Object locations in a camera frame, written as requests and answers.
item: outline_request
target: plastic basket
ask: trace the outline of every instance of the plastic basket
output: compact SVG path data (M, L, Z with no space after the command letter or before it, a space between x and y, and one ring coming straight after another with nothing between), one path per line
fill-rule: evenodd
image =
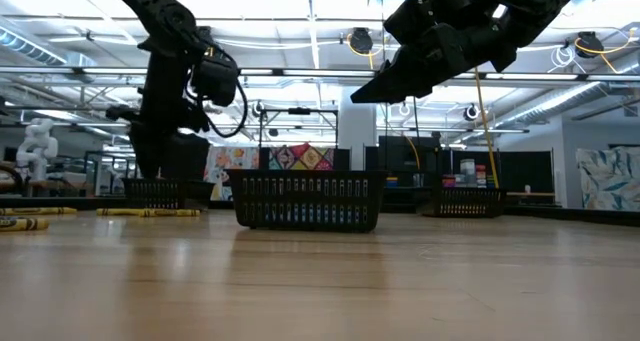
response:
M123 179L129 207L190 209L208 207L213 184L202 181Z
M441 188L434 191L432 202L423 214L434 217L493 218L502 215L506 198L506 190Z
M227 170L238 223L250 228L370 232L386 173Z

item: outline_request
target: pillar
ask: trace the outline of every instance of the pillar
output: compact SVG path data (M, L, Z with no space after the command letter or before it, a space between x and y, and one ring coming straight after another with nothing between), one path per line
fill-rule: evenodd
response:
M351 170L364 170L365 146L375 146L377 104L354 104L356 87L344 87L338 108L338 147L351 150Z

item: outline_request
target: white humanoid robot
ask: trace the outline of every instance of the white humanoid robot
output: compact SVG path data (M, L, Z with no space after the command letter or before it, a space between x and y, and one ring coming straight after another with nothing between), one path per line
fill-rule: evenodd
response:
M58 155L58 140L51 137L52 128L51 119L33 119L27 126L16 155L16 171L23 180L46 180L48 159Z

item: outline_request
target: colorful artwork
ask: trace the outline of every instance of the colorful artwork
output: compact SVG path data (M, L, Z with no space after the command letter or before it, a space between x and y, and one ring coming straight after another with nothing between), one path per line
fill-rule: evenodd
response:
M578 150L576 159L585 209L640 211L640 148Z
M257 148L215 147L209 148L204 180L215 184L212 201L231 201L231 184L225 169L257 169L260 152Z
M271 170L333 170L334 149L312 147L308 143L272 148Z

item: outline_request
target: white wall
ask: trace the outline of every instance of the white wall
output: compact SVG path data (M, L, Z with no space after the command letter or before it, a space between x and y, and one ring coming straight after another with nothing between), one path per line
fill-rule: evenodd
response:
M565 186L565 153L563 121L560 116L549 119L547 125L531 125L528 134L504 134L497 139L500 151L553 151L553 173L556 202L567 206Z
M567 160L566 187L569 208L582 208L580 172L576 151L580 148L607 150L609 144L640 144L640 127L587 122L564 122L564 157Z
M102 139L83 132L54 128L53 136L58 139L58 155L84 157L86 151L102 149ZM24 128L0 129L0 160L4 159L5 147L18 147L24 141Z

